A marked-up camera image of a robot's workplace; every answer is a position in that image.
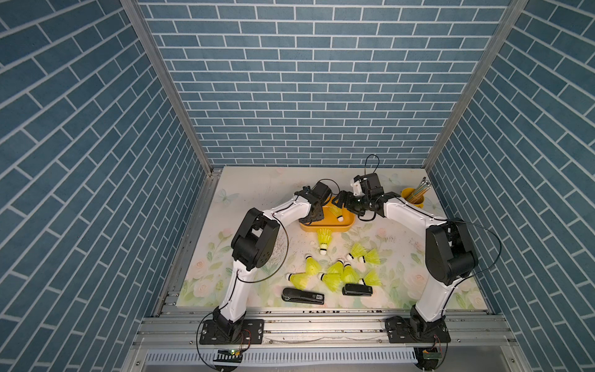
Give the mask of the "small black stapler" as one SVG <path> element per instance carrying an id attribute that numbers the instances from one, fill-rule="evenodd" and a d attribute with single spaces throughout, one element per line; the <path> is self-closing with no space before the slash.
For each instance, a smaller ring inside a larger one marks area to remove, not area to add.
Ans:
<path id="1" fill-rule="evenodd" d="M 345 284 L 342 288 L 342 294 L 345 296 L 365 296 L 370 297 L 373 294 L 373 288 L 361 284 Z"/>

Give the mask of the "bundle of pencils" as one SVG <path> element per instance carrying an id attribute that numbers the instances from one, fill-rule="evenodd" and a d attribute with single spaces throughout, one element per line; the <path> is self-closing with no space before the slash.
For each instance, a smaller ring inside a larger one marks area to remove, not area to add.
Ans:
<path id="1" fill-rule="evenodd" d="M 419 186 L 410 194 L 409 201 L 412 204 L 420 204 L 424 194 L 432 187 L 428 178 L 424 177 Z"/>

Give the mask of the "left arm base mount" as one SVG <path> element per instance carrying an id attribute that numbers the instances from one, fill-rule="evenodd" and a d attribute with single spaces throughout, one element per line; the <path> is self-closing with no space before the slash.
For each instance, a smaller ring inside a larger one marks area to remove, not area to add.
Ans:
<path id="1" fill-rule="evenodd" d="M 200 345 L 231 345 L 241 342 L 260 345 L 264 334 L 263 319 L 240 319 L 233 324 L 219 324 L 213 319 L 206 320 L 199 332 Z"/>

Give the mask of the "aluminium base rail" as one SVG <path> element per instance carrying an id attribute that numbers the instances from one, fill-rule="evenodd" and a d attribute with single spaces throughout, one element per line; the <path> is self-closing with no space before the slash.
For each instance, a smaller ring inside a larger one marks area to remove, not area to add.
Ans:
<path id="1" fill-rule="evenodd" d="M 145 318 L 133 341 L 135 349 L 190 349 L 200 338 L 202 309 L 167 311 L 159 317 Z M 503 316 L 486 312 L 449 312 L 439 333 L 425 339 L 412 339 L 406 317 L 397 310 L 288 310 L 252 309 L 245 323 L 259 319 L 263 325 L 251 335 L 258 347 L 501 347 L 514 343 L 515 337 Z"/>

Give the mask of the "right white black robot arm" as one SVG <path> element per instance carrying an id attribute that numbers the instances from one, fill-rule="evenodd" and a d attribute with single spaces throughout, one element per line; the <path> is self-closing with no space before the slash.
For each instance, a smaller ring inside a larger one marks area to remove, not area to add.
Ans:
<path id="1" fill-rule="evenodd" d="M 425 266 L 430 274 L 421 298 L 410 311 L 410 327 L 418 332 L 439 326 L 456 287 L 473 276 L 479 257 L 469 227 L 483 226 L 432 215 L 395 192 L 385 192 L 377 174 L 353 178 L 353 190 L 340 191 L 333 205 L 359 217 L 366 212 L 395 221 L 418 233 L 425 242 Z"/>

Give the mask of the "yellow shuttlecock front upright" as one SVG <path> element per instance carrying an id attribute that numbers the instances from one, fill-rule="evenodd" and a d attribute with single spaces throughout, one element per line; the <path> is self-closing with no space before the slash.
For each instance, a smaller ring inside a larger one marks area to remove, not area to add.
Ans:
<path id="1" fill-rule="evenodd" d="M 346 263 L 342 270 L 342 281 L 345 284 L 358 284 L 359 274 L 350 263 Z"/>

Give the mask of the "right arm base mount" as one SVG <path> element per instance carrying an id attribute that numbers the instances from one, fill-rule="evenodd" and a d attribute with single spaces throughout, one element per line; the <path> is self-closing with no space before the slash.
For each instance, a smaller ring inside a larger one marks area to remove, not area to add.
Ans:
<path id="1" fill-rule="evenodd" d="M 446 318 L 435 322 L 423 319 L 394 316 L 385 321 L 390 343 L 450 343 L 451 336 L 446 326 Z"/>

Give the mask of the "yellow plastic storage box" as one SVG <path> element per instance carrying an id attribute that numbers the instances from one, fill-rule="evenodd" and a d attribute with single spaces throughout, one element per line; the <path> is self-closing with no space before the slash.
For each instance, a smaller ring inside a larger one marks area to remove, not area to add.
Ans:
<path id="1" fill-rule="evenodd" d="M 347 209 L 342 208 L 344 221 L 338 222 L 336 218 L 330 213 L 328 207 L 333 204 L 332 199 L 328 199 L 328 203 L 323 207 L 324 209 L 324 220 L 312 223 L 311 225 L 304 225 L 300 223 L 300 228 L 305 232 L 316 232 L 318 229 L 331 229 L 333 233 L 344 233 L 347 232 L 355 223 L 356 216 L 349 212 Z"/>

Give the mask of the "yellow shuttlecock middle small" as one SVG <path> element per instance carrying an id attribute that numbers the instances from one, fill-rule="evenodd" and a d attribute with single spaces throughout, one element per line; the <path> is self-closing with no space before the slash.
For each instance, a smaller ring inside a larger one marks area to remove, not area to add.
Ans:
<path id="1" fill-rule="evenodd" d="M 344 262 L 342 260 L 337 260 L 335 263 L 333 263 L 329 268 L 327 273 L 328 274 L 338 274 L 338 275 L 342 275 L 343 271 L 344 271 Z"/>

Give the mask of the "yellow pen cup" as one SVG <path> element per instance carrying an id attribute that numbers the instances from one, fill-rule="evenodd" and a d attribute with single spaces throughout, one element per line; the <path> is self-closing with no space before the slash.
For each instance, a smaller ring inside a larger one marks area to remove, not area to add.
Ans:
<path id="1" fill-rule="evenodd" d="M 405 188 L 401 192 L 401 197 L 408 203 L 422 208 L 425 200 L 425 193 L 417 188 Z"/>

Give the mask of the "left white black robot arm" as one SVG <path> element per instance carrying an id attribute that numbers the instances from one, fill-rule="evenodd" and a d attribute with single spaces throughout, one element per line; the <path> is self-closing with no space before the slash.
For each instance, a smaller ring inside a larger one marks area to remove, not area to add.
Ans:
<path id="1" fill-rule="evenodd" d="M 255 275 L 271 258 L 280 230 L 296 221 L 314 223 L 324 219 L 323 206 L 332 190 L 322 182 L 305 186 L 288 201 L 271 209 L 250 209 L 232 239 L 232 278 L 213 320 L 222 329 L 241 326 L 246 314 L 250 286 L 258 282 Z"/>

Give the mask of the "large black stapler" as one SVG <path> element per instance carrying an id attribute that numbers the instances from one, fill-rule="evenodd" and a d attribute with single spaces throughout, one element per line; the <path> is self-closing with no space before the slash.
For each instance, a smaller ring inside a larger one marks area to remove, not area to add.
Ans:
<path id="1" fill-rule="evenodd" d="M 285 302 L 302 303 L 309 305 L 323 305 L 325 302 L 324 294 L 303 291 L 297 288 L 284 288 L 281 294 L 281 298 Z"/>

